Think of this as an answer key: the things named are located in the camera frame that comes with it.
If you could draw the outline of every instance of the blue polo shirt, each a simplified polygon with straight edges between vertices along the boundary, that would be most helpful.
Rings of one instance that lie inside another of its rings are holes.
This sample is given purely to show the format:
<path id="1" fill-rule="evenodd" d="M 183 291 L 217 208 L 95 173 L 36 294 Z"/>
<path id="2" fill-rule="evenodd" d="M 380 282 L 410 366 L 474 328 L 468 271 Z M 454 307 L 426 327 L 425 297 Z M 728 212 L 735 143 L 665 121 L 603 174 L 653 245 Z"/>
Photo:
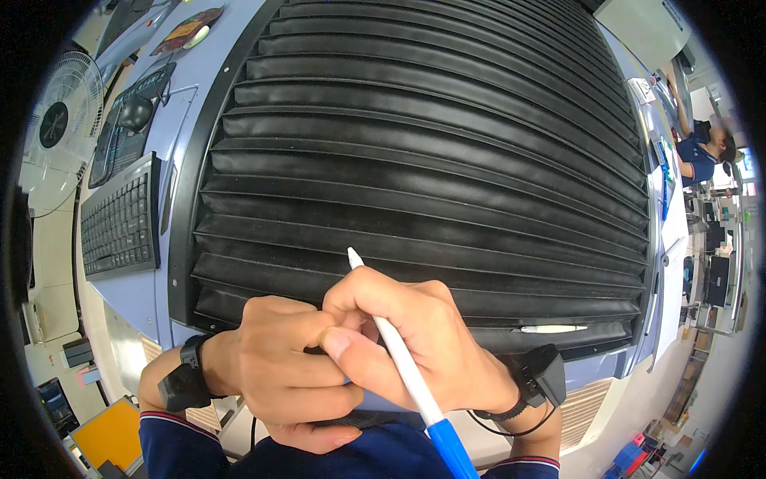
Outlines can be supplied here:
<path id="1" fill-rule="evenodd" d="M 694 168 L 694 177 L 682 176 L 683 187 L 706 182 L 713 177 L 713 169 L 718 160 L 710 155 L 699 144 L 705 140 L 697 133 L 690 133 L 689 138 L 676 144 L 676 150 L 684 163 L 689 163 Z"/>
<path id="2" fill-rule="evenodd" d="M 452 477 L 420 428 L 393 422 L 365 430 L 350 444 L 328 454 L 282 446 L 271 438 L 230 464 L 218 438 L 174 415 L 142 412 L 139 437 L 150 479 L 165 477 Z M 484 479 L 558 479 L 558 462 L 527 456 L 492 466 Z"/>

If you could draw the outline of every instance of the computer mouse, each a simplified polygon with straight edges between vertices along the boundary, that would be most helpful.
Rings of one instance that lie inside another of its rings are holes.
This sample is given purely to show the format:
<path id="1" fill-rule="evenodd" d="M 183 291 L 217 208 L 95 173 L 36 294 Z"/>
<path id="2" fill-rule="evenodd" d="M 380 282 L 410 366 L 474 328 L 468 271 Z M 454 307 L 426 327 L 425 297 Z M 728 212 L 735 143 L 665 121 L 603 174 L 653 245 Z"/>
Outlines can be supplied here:
<path id="1" fill-rule="evenodd" d="M 137 94 L 131 95 L 125 100 L 123 109 L 119 112 L 117 125 L 138 133 L 149 122 L 152 110 L 154 110 L 154 104 L 151 100 Z"/>

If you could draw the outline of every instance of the pen with blue cap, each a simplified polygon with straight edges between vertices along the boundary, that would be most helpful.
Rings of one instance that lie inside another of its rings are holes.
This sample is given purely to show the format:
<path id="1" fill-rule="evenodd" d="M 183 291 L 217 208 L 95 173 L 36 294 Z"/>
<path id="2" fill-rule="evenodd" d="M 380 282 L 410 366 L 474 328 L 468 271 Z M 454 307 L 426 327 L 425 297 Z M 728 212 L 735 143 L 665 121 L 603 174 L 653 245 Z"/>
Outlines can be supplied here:
<path id="1" fill-rule="evenodd" d="M 354 251 L 354 248 L 349 248 L 349 263 L 351 269 L 364 266 L 364 262 Z M 401 380 L 410 392 L 410 396 L 412 396 L 412 400 L 426 424 L 426 434 L 434 443 L 434 447 L 439 451 L 444 462 L 447 463 L 452 475 L 456 479 L 478 478 L 479 475 L 476 468 L 471 464 L 463 443 L 457 437 L 449 419 L 446 419 L 441 413 L 441 408 L 426 385 L 409 349 L 399 335 L 399 331 L 385 318 L 373 316 L 372 319 L 385 341 L 388 353 L 394 360 Z"/>

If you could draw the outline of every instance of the electric fan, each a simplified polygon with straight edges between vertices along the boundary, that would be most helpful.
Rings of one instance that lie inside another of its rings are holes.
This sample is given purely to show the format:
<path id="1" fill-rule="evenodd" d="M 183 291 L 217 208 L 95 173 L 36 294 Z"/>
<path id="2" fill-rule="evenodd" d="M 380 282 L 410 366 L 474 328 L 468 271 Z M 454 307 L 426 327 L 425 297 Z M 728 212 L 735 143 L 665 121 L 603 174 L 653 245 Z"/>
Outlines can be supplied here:
<path id="1" fill-rule="evenodd" d="M 51 71 L 27 126 L 19 185 L 32 218 L 72 194 L 93 159 L 101 130 L 103 84 L 95 62 L 71 51 Z"/>

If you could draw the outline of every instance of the black bellows cover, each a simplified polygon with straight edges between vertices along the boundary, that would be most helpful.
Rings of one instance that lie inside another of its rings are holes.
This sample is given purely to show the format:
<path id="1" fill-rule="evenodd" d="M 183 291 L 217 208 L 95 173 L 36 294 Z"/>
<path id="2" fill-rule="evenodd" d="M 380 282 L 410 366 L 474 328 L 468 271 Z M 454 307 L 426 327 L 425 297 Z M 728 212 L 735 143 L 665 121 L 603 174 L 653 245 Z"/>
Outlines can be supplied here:
<path id="1" fill-rule="evenodd" d="M 189 324 L 235 328 L 264 294 L 320 305 L 353 246 L 447 284 L 494 353 L 630 343 L 647 174 L 577 2 L 291 1 L 250 54 L 202 171 Z M 542 324 L 588 329 L 512 332 Z"/>

